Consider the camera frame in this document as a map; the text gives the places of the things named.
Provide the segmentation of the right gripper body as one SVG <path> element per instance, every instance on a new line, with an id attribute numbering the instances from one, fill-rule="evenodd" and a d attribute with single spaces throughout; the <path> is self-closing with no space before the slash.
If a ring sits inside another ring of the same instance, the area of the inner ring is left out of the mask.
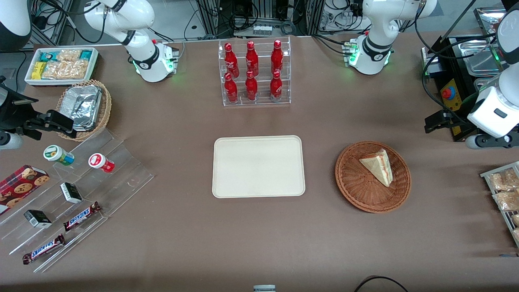
<path id="1" fill-rule="evenodd" d="M 0 77 L 0 128 L 14 131 L 38 114 L 32 106 L 34 100 L 6 87 L 5 80 L 4 76 Z"/>

